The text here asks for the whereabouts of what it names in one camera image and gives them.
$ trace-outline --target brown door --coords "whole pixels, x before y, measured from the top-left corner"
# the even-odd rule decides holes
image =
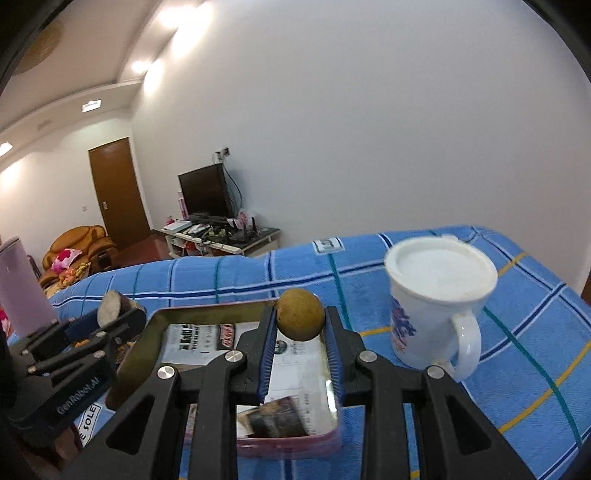
[[[139,196],[129,138],[88,151],[96,197],[107,234],[119,250],[150,236],[150,226]]]

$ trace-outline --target mug rim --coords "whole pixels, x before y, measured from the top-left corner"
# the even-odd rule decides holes
[[[460,246],[461,249],[465,250],[466,252],[469,252],[470,255],[478,257],[478,259],[481,261],[483,266],[486,267],[488,273],[490,274],[490,278],[489,278],[487,285],[471,291],[469,296],[465,296],[464,298],[456,299],[456,300],[448,300],[448,299],[442,299],[442,298],[426,295],[424,293],[417,292],[413,288],[405,285],[404,279],[402,277],[402,272],[398,268],[396,268],[396,266],[397,266],[396,259],[397,259],[397,256],[400,254],[400,251],[404,247],[407,247],[409,244],[419,243],[419,242],[438,244],[438,247],[441,247],[441,245],[444,244],[444,245],[448,245],[450,247],[454,247],[454,249],[457,249],[458,246]],[[492,260],[484,252],[482,252],[478,248],[476,248],[472,245],[465,244],[464,242],[460,241],[456,237],[452,237],[452,236],[450,236],[450,237],[416,236],[416,237],[407,238],[405,240],[399,241],[398,243],[396,243],[395,245],[390,247],[390,249],[386,253],[386,256],[384,257],[384,267],[386,269],[388,276],[390,277],[390,280],[392,282],[394,282],[398,288],[400,288],[401,290],[403,290],[404,292],[406,292],[407,294],[409,294],[410,296],[413,296],[415,298],[419,298],[421,300],[424,300],[424,301],[427,301],[430,303],[437,303],[437,304],[441,304],[441,305],[472,304],[472,303],[477,303],[479,301],[485,300],[494,291],[494,289],[497,285],[497,282],[498,282],[498,272],[497,272],[495,264],[492,262]]]

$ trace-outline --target leather armchair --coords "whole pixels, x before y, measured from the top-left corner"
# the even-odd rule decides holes
[[[70,266],[78,268],[82,263],[92,262],[94,257],[106,252],[110,257],[117,253],[113,240],[106,235],[105,229],[100,225],[77,226],[61,234],[43,257],[43,270],[45,273],[39,279],[39,285],[46,288],[59,279],[59,275],[51,270],[56,257],[66,248],[81,250],[82,255]]]

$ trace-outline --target mug handle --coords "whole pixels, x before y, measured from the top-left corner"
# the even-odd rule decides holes
[[[459,382],[468,377],[478,366],[482,338],[478,322],[471,310],[456,313],[452,316],[452,323],[457,335],[457,362],[455,367],[450,361],[442,366],[456,382]]]

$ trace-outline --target purple printed design on mug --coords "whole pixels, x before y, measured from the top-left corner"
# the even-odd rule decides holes
[[[390,319],[392,322],[392,341],[396,346],[396,350],[404,352],[408,345],[407,337],[414,336],[417,330],[410,323],[410,317],[404,313],[404,309],[396,299],[392,299]]]

